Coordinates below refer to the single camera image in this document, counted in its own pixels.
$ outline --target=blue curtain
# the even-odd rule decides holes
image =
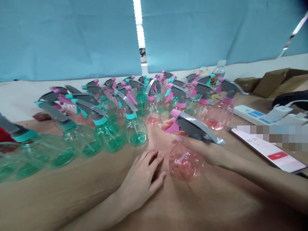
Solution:
[[[277,58],[302,0],[141,0],[149,73]]]
[[[132,0],[0,0],[0,45],[0,81],[141,75]]]

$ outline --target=clear plastic bottle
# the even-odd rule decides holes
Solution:
[[[22,154],[19,143],[0,143],[0,182],[22,180],[39,170]]]
[[[89,127],[76,125],[63,131],[63,140],[67,147],[71,147],[75,155],[80,158],[90,158],[101,151],[96,140],[94,130]]]
[[[155,96],[148,97],[148,101],[144,105],[144,120],[147,124],[158,124],[161,119],[161,109],[158,106]]]
[[[139,147],[146,143],[148,140],[148,129],[139,116],[131,115],[131,118],[125,120],[123,125],[123,132],[133,147]]]
[[[206,125],[212,130],[221,130],[228,126],[233,114],[232,102],[224,100],[216,103],[208,112]]]
[[[204,167],[202,157],[182,145],[176,143],[169,155],[170,174],[179,180],[192,181],[200,176]]]
[[[138,111],[136,112],[138,116],[143,117],[143,109],[144,109],[144,105],[146,104],[147,97],[145,96],[145,94],[143,93],[143,89],[142,91],[138,91],[138,94],[136,96],[136,108],[138,109]]]
[[[126,143],[120,127],[107,119],[101,125],[96,125],[95,137],[104,151],[109,153],[120,151]]]

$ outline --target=phone screen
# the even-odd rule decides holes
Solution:
[[[263,157],[267,162],[281,170],[290,173],[297,173],[298,171],[307,168],[305,164],[284,152],[274,144],[259,139],[236,128],[231,128],[230,131],[261,157]]]

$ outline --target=teal spray bottle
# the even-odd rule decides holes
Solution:
[[[134,86],[137,89],[137,96],[135,100],[137,103],[136,108],[138,109],[138,111],[136,113],[138,116],[143,117],[143,108],[145,103],[147,102],[147,97],[142,89],[145,85],[138,80],[126,79],[125,81],[129,83],[129,85]]]
[[[102,109],[106,112],[106,117],[112,121],[116,122],[116,110],[117,105],[107,98],[104,90],[98,86],[82,86],[82,89],[87,90],[90,94],[97,95],[100,99],[100,104],[102,105]]]
[[[0,183],[22,180],[39,170],[35,162],[22,153],[19,143],[0,143]]]
[[[13,124],[0,115],[0,126],[10,133],[16,142],[21,143],[22,153],[38,169],[64,167],[74,159],[74,153],[66,147],[61,136],[37,133],[34,130]]]
[[[119,107],[125,107],[126,120],[123,124],[123,132],[128,143],[133,147],[139,147],[148,140],[148,129],[143,120],[137,116],[138,110],[134,104],[120,91],[115,91],[119,99]]]
[[[205,124],[209,111],[208,105],[210,102],[210,93],[213,89],[208,85],[197,81],[194,81],[192,85],[194,86],[194,90],[191,95],[196,96],[196,93],[198,92],[202,96],[199,99],[199,102],[190,109],[189,114]]]
[[[145,122],[150,125],[159,123],[161,119],[161,109],[158,106],[154,94],[154,92],[157,93],[156,81],[159,80],[156,78],[152,79],[148,84],[147,91],[145,92],[145,94],[147,95],[147,102],[144,105],[143,116]]]
[[[94,130],[95,138],[104,151],[115,153],[124,147],[126,140],[122,130],[117,124],[105,117],[105,111],[81,99],[73,99],[72,101],[78,108],[90,114],[93,118],[96,125]]]
[[[101,151],[98,141],[95,139],[94,130],[83,125],[78,125],[70,118],[60,113],[48,104],[37,101],[39,108],[47,111],[63,130],[65,145],[80,158],[90,158]]]

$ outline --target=table surface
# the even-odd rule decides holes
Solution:
[[[267,113],[272,100],[237,95],[234,106],[245,104]],[[52,121],[18,124],[39,133],[61,134]],[[230,125],[251,123],[234,115]],[[62,169],[1,183],[0,230],[57,230],[114,192],[135,157],[150,148],[165,154],[161,166],[167,172],[164,186],[112,230],[305,229],[304,215],[231,171],[206,164],[204,174],[192,182],[172,178],[168,169],[171,138],[158,125],[148,126],[148,130],[149,142],[142,147],[127,144],[114,154],[101,152],[89,159],[75,159]],[[226,141],[226,150],[267,164],[230,132],[222,131],[220,137]],[[308,165],[308,155],[287,152]]]

